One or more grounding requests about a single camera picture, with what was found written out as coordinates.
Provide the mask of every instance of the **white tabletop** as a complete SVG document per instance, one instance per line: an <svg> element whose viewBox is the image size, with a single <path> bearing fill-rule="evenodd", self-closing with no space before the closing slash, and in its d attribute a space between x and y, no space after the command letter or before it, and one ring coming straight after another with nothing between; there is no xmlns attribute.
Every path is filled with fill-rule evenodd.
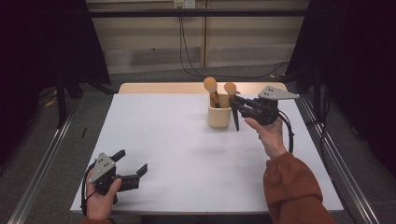
<svg viewBox="0 0 396 224"><path fill-rule="evenodd" d="M257 95L242 95L254 98ZM119 192L115 213L257 214L267 213L262 176L269 159L254 130L242 118L226 129L206 123L208 94L116 94L90 163L100 152L121 149L118 175L135 174L145 163L140 188ZM313 171L330 211L342 210L339 198L293 100L279 101L291 122L294 155ZM284 128L284 141L289 145ZM81 212L80 192L71 211Z"/></svg>

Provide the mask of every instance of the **human hand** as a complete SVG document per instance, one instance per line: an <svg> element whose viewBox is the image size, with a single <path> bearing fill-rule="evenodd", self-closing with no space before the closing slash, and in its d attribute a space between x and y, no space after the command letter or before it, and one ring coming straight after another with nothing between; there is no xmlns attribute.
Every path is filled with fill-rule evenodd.
<svg viewBox="0 0 396 224"><path fill-rule="evenodd" d="M120 178L114 180L107 194L101 195L95 192L95 185L89 182L91 174L92 170L88 173L87 181L85 183L86 195L92 195L87 201L87 217L92 220L105 220L111 214L114 196L119 190L122 180Z"/></svg>
<svg viewBox="0 0 396 224"><path fill-rule="evenodd" d="M259 134L265 153L273 159L287 152L283 144L282 119L277 118L273 124L261 126L257 120L245 118L245 123Z"/></svg>

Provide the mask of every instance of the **finger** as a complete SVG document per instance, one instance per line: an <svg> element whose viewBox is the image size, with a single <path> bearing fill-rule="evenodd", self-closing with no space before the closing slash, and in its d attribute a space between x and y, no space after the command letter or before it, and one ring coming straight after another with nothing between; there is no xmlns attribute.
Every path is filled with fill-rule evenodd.
<svg viewBox="0 0 396 224"><path fill-rule="evenodd" d="M106 197L108 199L113 200L114 196L116 195L117 191L119 190L121 186L122 180L120 178L117 178L114 180L114 182L111 184L110 189L108 190Z"/></svg>
<svg viewBox="0 0 396 224"><path fill-rule="evenodd" d="M260 125L257 120L252 119L252 118L245 118L245 123L248 124L252 129L258 131L262 126Z"/></svg>
<svg viewBox="0 0 396 224"><path fill-rule="evenodd" d="M96 187L93 183L90 183L90 179L91 179L91 175L92 175L92 169L90 170L90 172L87 175L87 180L85 181L85 187L86 187L86 194L90 195L92 194L94 191L96 191Z"/></svg>

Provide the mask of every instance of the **jacket sleeve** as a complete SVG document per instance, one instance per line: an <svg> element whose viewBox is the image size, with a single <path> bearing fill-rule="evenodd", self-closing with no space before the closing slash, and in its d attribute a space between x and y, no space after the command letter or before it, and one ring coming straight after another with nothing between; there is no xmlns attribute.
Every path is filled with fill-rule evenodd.
<svg viewBox="0 0 396 224"><path fill-rule="evenodd" d="M267 162L264 191L275 224L335 223L312 171L287 152Z"/></svg>
<svg viewBox="0 0 396 224"><path fill-rule="evenodd" d="M106 220L92 220L87 217L84 217L79 224L112 224L113 222L110 219Z"/></svg>

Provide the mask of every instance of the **dark curtain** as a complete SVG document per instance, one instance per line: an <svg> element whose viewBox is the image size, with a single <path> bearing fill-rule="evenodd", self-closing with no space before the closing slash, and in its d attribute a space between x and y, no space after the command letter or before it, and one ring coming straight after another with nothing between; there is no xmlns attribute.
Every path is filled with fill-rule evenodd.
<svg viewBox="0 0 396 224"><path fill-rule="evenodd" d="M61 71L72 86L80 82L73 73L110 82L92 19L68 13L87 10L84 0L0 2L0 164L33 117L38 94Z"/></svg>
<svg viewBox="0 0 396 224"><path fill-rule="evenodd" d="M332 98L396 176L396 5L311 0L309 7L329 4L334 17L304 19L287 75L309 64L311 69L297 77L299 89L306 91L319 71Z"/></svg>

